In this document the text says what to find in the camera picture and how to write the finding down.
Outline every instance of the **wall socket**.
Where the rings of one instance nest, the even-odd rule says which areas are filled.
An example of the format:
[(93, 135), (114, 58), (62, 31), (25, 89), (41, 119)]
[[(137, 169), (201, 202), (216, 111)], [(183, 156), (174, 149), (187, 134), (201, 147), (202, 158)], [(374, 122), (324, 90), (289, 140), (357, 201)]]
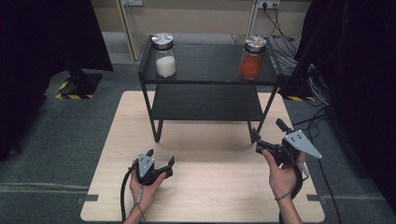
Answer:
[(263, 8), (262, 4), (267, 3), (266, 9), (279, 8), (280, 0), (260, 0), (259, 8)]
[(142, 7), (143, 0), (122, 0), (122, 4), (129, 7)]

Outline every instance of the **jar with white powder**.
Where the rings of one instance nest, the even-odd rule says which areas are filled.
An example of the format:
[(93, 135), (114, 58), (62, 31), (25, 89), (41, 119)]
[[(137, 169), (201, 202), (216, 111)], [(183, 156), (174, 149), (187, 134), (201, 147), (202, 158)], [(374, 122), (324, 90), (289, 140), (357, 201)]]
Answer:
[(151, 38), (155, 53), (158, 75), (171, 77), (176, 73), (173, 37), (169, 34), (156, 34)]

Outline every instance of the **jar lid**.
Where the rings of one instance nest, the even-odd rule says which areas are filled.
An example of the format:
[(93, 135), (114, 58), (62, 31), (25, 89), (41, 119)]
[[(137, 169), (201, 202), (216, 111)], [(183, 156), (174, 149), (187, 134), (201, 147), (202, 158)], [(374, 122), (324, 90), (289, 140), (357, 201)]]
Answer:
[(245, 49), (251, 53), (262, 53), (267, 41), (259, 36), (250, 36), (246, 39)]
[(171, 49), (173, 47), (173, 37), (167, 33), (156, 34), (151, 38), (155, 49)]

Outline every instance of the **person's right hand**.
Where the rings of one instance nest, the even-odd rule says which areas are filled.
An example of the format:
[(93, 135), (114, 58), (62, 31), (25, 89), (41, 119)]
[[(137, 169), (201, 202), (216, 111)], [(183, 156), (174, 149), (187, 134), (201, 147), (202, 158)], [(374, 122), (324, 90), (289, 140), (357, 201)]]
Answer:
[[(267, 160), (268, 166), (270, 167), (269, 183), (274, 196), (276, 198), (280, 198), (290, 193), (297, 183), (296, 174), (294, 173), (293, 168), (291, 166), (282, 166), (282, 168), (279, 168), (276, 165), (273, 155), (265, 149), (262, 150), (262, 155)], [(300, 153), (297, 161), (305, 162), (304, 152)]]

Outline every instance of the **wooden table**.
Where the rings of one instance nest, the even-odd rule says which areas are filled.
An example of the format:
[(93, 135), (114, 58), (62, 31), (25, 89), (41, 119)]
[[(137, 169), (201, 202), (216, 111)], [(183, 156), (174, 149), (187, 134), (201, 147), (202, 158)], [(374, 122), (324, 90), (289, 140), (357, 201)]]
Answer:
[[(148, 95), (152, 100), (153, 92)], [(267, 102), (269, 95), (259, 93), (260, 100)], [(291, 127), (283, 100), (276, 95), (262, 126), (263, 140), (280, 143), (284, 134), (276, 126), (278, 118)], [(122, 179), (137, 154), (153, 148), (155, 168), (172, 156), (176, 163), (174, 175), (163, 181), (145, 215), (147, 222), (278, 222), (268, 165), (250, 143), (245, 122), (166, 121), (163, 129), (161, 143), (155, 143), (143, 93), (122, 95), (88, 192), (98, 199), (84, 203), (83, 220), (121, 221)], [(308, 201), (308, 194), (317, 194), (310, 178), (294, 199), (297, 210), (304, 222), (321, 222), (320, 202)], [(130, 211), (128, 187), (125, 202)]]

